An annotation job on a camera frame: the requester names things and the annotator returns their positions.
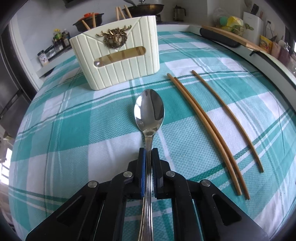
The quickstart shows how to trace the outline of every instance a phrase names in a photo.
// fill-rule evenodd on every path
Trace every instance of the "wooden chopstick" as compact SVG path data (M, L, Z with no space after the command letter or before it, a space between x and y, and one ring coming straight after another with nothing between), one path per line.
M119 12L118 12L118 8L115 8L115 12L116 12L116 21L119 21Z
M199 110L199 108L195 105L194 101L190 98L190 96L187 94L187 92L181 87L181 85L178 83L178 81L176 81L169 73L167 74L167 76L170 78L170 80L175 84L175 86L178 88L178 90L182 93L182 95L184 96L184 98L189 102L189 104L191 105L191 107L193 108L193 110L195 111L195 113L197 114L198 118L201 120L201 122L203 123L204 127L206 128L206 130L208 131L208 133L210 134L210 136L212 137L215 145L217 146L219 152L222 155L222 158L226 164L226 167L228 169L228 172L233 180L235 189L237 190L237 194L241 195L242 191L240 189L239 186L239 182L237 180L237 177L234 173L234 170L232 168L232 165L227 157L227 154L223 148L223 146L221 145L217 135L215 134L215 132L213 131L213 129L211 128L210 124L207 122L207 120L205 119L204 115L201 113L201 111Z
M91 28L86 24L86 22L84 20L81 20L81 22L83 23L83 25L86 27L87 30L90 30Z
M96 27L96 18L95 18L94 12L93 12L92 18L93 18L93 28L95 28Z
M260 158L256 152L256 149L253 146L252 141L248 137L246 131L244 130L244 128L242 127L242 125L240 124L238 119L235 117L235 115L232 113L232 111L229 109L229 107L224 103L224 101L221 99L221 97L211 88L211 86L209 86L209 84L203 78L201 78L200 75L198 73L196 73L194 70L192 70L192 73L208 88L209 91L212 92L212 94L216 97L216 99L222 104L222 106L226 109L228 114L232 117L233 121L236 123L237 127L239 128L241 134L244 136L245 140L249 144L249 146L253 152L253 155L255 157L255 160L259 166L260 172L264 172L262 163L261 163Z
M126 13L128 15L129 18L132 18L131 13L129 12L129 9L126 5L124 5L124 8L126 9Z
M121 17L123 19L126 19L125 16L124 16L124 14L123 14L123 12L122 12L122 10L121 10L121 8L120 7L117 7L117 8L118 8L118 11L120 12Z
M235 169L235 172L239 178L239 181L243 187L244 190L244 194L246 196L246 199L250 199L250 194L247 188L247 185L244 181L244 178L242 176L242 173L240 172L240 169L231 153L231 151L229 150L226 142L224 141L223 137L221 136L220 132L217 130L217 128L215 127L214 123L211 121L211 119L209 118L209 116L206 114L206 112L202 109L202 107L199 105L199 103L196 101L196 99L190 94L190 92L185 88L184 85L182 85L182 83L176 78L174 77L174 79L178 82L178 84L184 89L184 91L189 95L189 97L192 99L192 101L194 102L194 104L197 106L197 108L200 110L200 112L203 114L203 116L205 117L205 119L207 120L207 122L210 124L211 128L213 129L213 131L215 132L216 136L218 137L220 143L222 144L226 154L228 155L228 158L233 166L233 168Z

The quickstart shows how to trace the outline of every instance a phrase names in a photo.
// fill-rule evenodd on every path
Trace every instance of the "bottle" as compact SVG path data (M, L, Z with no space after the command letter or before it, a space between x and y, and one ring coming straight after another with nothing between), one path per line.
M57 40L55 37L53 37L53 43L54 43L54 49L55 49L55 52L57 53L59 51L59 48L58 48L58 43L57 43Z
M63 39L63 45L64 45L64 48L67 48L69 45L70 45L70 42L69 42L69 39L68 39L68 36L65 32L62 33L62 39Z
M42 64L42 66L48 64L48 59L47 59L47 57L46 57L46 55L45 55L44 50L40 51L40 52L37 54L37 56L39 57L39 60L40 60L40 62L41 62L41 64Z
M61 39L62 38L61 30L59 30L58 28L56 28L54 30L54 37L56 38L56 40Z
M58 43L59 51L63 50L64 46L63 46L63 41L62 41L62 39L57 40L57 43Z
M55 37L53 37L53 42L56 53L63 49L62 41L60 39L57 40Z
M71 36L70 36L70 33L67 31L67 29L64 29L62 34L64 33L67 35L67 39L70 40Z

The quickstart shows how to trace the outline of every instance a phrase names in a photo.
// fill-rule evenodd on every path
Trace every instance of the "deer head emblem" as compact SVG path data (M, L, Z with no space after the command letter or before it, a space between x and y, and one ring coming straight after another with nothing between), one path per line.
M127 28L124 26L122 29L115 28L115 29L109 29L108 32L103 32L102 34L96 34L99 37L104 36L104 43L107 47L116 49L121 46L123 46L126 43L126 40L128 39L128 36L125 31L130 30L131 25Z

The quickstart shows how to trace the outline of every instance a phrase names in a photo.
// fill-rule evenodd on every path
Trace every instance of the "orange lid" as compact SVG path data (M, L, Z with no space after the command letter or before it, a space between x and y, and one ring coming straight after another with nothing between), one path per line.
M92 12L88 12L88 13L86 13L85 15L84 15L84 17L83 18L81 18L81 19L79 19L78 21L81 21L81 20L83 20L83 19L85 19L85 18L88 18L88 17L91 17L92 16Z

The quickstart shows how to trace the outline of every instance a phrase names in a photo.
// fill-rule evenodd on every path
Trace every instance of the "yellow package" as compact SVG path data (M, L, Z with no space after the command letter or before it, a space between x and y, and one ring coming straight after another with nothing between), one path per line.
M271 49L272 49L272 41L270 41L268 38L260 35L259 47L262 49L265 49L267 51L267 53L270 53Z
M238 17L230 16L227 20L226 26L223 26L222 29L242 36L244 29L244 21Z

